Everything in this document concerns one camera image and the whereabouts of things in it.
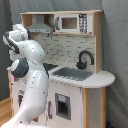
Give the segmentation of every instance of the cabinet door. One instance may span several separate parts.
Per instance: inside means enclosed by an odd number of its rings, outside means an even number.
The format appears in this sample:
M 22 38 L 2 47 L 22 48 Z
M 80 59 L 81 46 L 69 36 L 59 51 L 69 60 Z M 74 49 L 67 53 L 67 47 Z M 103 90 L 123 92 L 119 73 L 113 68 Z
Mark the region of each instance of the cabinet door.
M 80 88 L 61 83 L 49 83 L 47 126 L 51 128 L 82 128 L 82 92 Z

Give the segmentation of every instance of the black faucet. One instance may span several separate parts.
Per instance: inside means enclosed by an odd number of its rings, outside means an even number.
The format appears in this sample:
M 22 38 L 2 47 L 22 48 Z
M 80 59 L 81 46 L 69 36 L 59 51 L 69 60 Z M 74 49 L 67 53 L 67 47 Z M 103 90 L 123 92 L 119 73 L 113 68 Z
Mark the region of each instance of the black faucet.
M 79 62 L 76 65 L 78 67 L 78 69 L 81 69 L 81 70 L 85 69 L 87 67 L 87 62 L 86 61 L 85 61 L 85 63 L 81 62 L 81 57 L 82 57 L 83 54 L 88 54 L 90 59 L 91 59 L 91 65 L 94 65 L 94 58 L 93 58 L 92 54 L 89 51 L 84 50 L 79 54 Z

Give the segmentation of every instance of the tile backsplash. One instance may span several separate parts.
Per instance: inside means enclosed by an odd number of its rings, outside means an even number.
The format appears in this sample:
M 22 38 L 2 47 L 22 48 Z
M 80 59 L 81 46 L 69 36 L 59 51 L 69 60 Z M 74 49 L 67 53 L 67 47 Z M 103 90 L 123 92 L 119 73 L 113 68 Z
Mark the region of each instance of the tile backsplash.
M 79 53 L 88 50 L 94 57 L 95 38 L 78 35 L 50 35 L 36 34 L 34 39 L 43 47 L 46 58 L 45 63 L 57 64 L 76 68 Z M 90 57 L 83 54 L 82 62 L 87 61 L 87 69 L 94 71 Z

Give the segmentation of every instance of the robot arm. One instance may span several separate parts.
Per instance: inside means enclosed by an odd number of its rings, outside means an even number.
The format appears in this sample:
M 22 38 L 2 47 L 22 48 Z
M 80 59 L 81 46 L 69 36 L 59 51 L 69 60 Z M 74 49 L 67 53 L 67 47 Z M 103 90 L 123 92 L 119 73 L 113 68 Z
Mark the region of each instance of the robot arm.
M 38 42 L 30 39 L 30 33 L 22 25 L 15 31 L 6 32 L 3 41 L 16 54 L 24 58 L 16 59 L 11 66 L 11 74 L 26 82 L 25 94 L 16 115 L 1 128 L 46 128 L 31 125 L 46 108 L 48 95 L 48 74 L 43 67 L 45 53 Z

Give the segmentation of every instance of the microwave window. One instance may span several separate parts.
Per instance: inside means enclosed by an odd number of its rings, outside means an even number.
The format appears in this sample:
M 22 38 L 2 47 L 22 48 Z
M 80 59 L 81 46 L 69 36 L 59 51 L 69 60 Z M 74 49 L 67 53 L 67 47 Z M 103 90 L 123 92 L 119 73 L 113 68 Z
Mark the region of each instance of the microwave window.
M 62 29 L 77 29 L 77 18 L 62 18 Z

